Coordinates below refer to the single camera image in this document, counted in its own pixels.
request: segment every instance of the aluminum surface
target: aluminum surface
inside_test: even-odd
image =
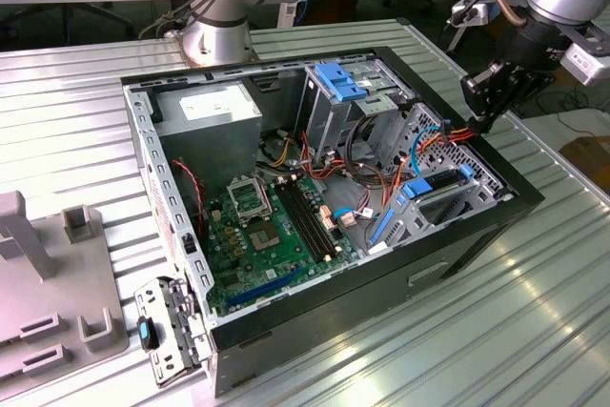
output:
[[[455,67],[395,21],[257,31],[253,42],[263,58],[391,46],[468,112]],[[101,212],[131,336],[124,354],[10,405],[607,405],[608,209],[510,116],[488,139],[546,200],[465,272],[228,397],[213,400],[203,374],[159,392],[132,293],[169,270],[117,77],[183,67],[164,41],[0,54],[0,191],[19,187],[32,216],[59,202]]]

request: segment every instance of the ram slot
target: ram slot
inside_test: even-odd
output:
[[[315,262],[335,254],[335,248],[319,221],[315,218],[300,189],[294,185],[275,188],[286,213],[291,218],[299,235],[307,245]]]

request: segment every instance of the motherboard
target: motherboard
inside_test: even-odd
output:
[[[247,178],[212,199],[207,204],[207,260],[215,279],[210,306],[224,316],[347,266],[356,251],[338,227],[322,224],[323,206],[308,176],[269,185]],[[243,212],[252,209],[262,212],[244,223]]]

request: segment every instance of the open computer chassis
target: open computer chassis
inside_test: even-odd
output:
[[[214,277],[206,251],[193,236],[192,221],[176,190],[170,158],[166,157],[155,130],[151,100],[162,92],[203,88],[250,75],[277,75],[311,68],[316,63],[349,64],[367,59],[380,60],[437,119],[450,119],[455,128],[465,126],[460,116],[388,48],[122,80],[138,166],[161,238],[176,270],[175,278],[152,279],[136,292],[140,337],[145,348],[152,350],[151,365],[159,387],[193,370],[204,370],[214,382],[216,395],[222,395],[465,269],[542,201],[542,195],[483,138],[471,138],[470,151],[503,182],[510,199],[502,199],[500,205],[471,217],[457,218],[442,231],[406,246],[360,259],[341,269],[340,275],[326,275],[324,281],[312,287],[288,290],[232,320],[214,316],[206,302]]]

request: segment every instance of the green circuit board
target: green circuit board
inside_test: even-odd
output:
[[[319,206],[323,205],[323,201],[311,178],[300,178],[295,185],[306,196],[310,211],[320,221]],[[335,250],[330,261],[316,262],[286,212],[274,185],[266,186],[266,193],[273,210],[271,217],[268,220],[255,218],[245,228],[239,225],[228,192],[207,203],[206,210],[211,215],[207,260],[214,277],[208,302],[221,316],[280,293],[283,288],[327,274],[347,265],[356,256],[343,233],[328,232],[320,225],[339,250]],[[238,304],[231,302],[239,295],[276,282],[281,282],[281,286],[263,295]]]

